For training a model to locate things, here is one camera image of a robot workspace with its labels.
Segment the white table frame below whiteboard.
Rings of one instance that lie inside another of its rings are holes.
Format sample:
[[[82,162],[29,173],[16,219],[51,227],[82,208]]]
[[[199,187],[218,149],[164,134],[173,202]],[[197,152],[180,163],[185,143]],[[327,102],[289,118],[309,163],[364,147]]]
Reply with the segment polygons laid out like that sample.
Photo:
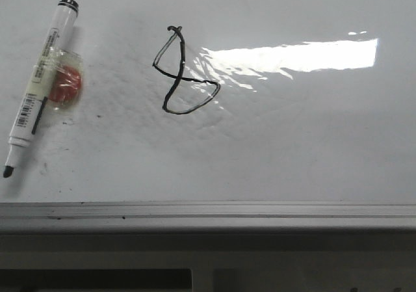
[[[2,291],[414,291],[413,232],[1,237]]]

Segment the white whiteboard with aluminium frame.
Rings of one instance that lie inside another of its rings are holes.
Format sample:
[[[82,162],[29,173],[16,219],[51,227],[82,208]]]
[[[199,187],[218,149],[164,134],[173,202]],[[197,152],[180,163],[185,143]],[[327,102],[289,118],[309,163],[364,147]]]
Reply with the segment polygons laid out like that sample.
[[[59,0],[1,0],[1,157]],[[415,228],[415,0],[76,0],[84,85],[2,233]]]

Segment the red round magnet with tape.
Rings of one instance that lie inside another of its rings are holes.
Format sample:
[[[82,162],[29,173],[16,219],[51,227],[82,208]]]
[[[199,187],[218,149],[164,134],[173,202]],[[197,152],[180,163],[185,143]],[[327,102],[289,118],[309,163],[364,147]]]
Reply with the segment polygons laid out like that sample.
[[[66,111],[74,107],[83,92],[83,59],[77,53],[51,48],[50,63],[55,77],[48,95],[48,104],[56,111]]]

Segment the white black whiteboard marker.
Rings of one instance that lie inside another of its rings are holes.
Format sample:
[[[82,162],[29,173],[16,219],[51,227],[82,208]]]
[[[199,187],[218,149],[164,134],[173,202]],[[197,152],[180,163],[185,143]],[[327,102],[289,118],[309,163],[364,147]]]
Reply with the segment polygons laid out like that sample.
[[[33,68],[9,135],[9,152],[3,172],[4,178],[11,177],[14,169],[23,161],[23,157],[36,135],[57,73],[59,52],[66,49],[70,43],[78,14],[79,4],[75,0],[60,0],[58,2],[42,51]]]

